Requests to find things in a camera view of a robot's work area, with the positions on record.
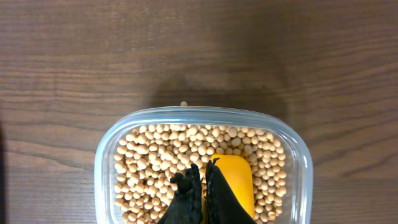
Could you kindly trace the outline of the yellow plastic measuring scoop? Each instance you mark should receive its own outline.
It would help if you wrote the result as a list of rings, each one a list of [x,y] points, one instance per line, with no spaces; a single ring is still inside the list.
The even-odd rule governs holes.
[[[216,163],[220,167],[224,177],[233,193],[237,197],[239,203],[243,206],[245,211],[254,219],[254,190],[252,186],[251,168],[248,162],[239,156],[216,154],[211,157],[213,160],[216,157],[221,159]],[[203,214],[205,223],[208,223],[208,216],[206,212],[206,179],[205,179],[205,193],[202,196]]]

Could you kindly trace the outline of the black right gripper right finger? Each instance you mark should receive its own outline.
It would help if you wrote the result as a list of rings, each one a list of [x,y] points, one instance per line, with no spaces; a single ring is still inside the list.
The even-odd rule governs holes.
[[[221,169],[220,157],[206,164],[206,212],[209,224],[255,224],[239,203]]]

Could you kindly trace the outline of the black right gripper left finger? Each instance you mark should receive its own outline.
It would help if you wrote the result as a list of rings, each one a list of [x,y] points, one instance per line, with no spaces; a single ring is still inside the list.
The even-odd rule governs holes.
[[[177,190],[157,224],[200,224],[202,185],[198,166],[191,164],[183,173],[176,173],[170,182],[177,185]]]

